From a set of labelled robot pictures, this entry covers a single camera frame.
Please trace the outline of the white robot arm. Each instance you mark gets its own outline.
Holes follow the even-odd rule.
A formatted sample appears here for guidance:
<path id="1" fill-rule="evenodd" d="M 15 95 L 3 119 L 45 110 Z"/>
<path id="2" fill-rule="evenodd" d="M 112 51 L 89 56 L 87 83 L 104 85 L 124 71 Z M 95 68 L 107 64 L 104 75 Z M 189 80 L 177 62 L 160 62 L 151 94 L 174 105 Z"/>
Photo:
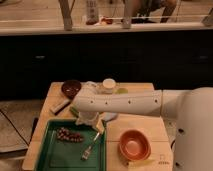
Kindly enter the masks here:
<path id="1" fill-rule="evenodd" d="M 177 131 L 173 171 L 213 171 L 213 88 L 182 91 L 174 100 L 162 98 L 170 90 L 113 95 L 82 88 L 73 100 L 78 111 L 115 112 L 159 116 L 174 104 Z"/>

